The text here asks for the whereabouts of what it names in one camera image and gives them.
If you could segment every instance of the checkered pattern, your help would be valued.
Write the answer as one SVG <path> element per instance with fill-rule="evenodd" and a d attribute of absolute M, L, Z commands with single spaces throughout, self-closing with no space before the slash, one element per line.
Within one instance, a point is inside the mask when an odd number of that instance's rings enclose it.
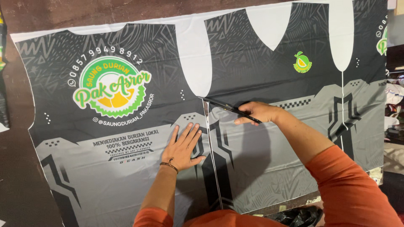
<path fill-rule="evenodd" d="M 54 141 L 52 141 L 50 144 L 49 144 L 49 143 L 45 143 L 45 145 L 49 145 L 50 147 L 51 147 L 52 145 L 57 146 L 57 143 L 59 143 L 59 142 L 60 142 L 59 140 L 57 140 L 56 143 L 55 143 Z"/>
<path fill-rule="evenodd" d="M 127 146 L 127 147 L 121 147 L 121 148 L 118 148 L 118 149 L 105 151 L 105 153 L 111 154 L 111 153 L 118 153 L 118 152 L 127 151 L 127 150 L 131 150 L 131 149 L 136 149 L 136 148 L 139 148 L 139 147 L 147 147 L 147 146 L 150 146 L 152 143 L 153 142 L 147 142 L 147 143 L 136 144 L 136 145 Z"/>
<path fill-rule="evenodd" d="M 189 119 L 193 120 L 193 119 L 194 119 L 194 117 L 195 117 L 195 115 L 194 115 L 193 117 L 191 117 L 191 116 L 184 117 L 184 119 L 186 118 L 186 119 L 187 119 L 187 121 L 189 121 Z"/>
<path fill-rule="evenodd" d="M 305 104 L 308 105 L 309 102 L 311 102 L 311 99 L 305 99 L 305 100 L 299 101 L 299 102 L 296 101 L 294 103 L 289 103 L 289 104 L 287 104 L 287 103 L 280 104 L 279 107 L 282 107 L 283 109 L 285 109 L 285 108 L 289 109 L 289 108 L 292 108 L 295 106 L 301 106 L 301 105 L 305 105 Z"/>

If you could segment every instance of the durian logo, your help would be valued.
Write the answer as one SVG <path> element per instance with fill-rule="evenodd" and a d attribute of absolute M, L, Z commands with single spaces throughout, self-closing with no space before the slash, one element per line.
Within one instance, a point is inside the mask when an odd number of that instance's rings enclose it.
<path fill-rule="evenodd" d="M 138 71 L 130 62 L 114 56 L 92 60 L 80 75 L 74 102 L 85 109 L 89 104 L 102 116 L 118 118 L 138 110 L 145 100 L 145 84 L 152 75 Z"/>

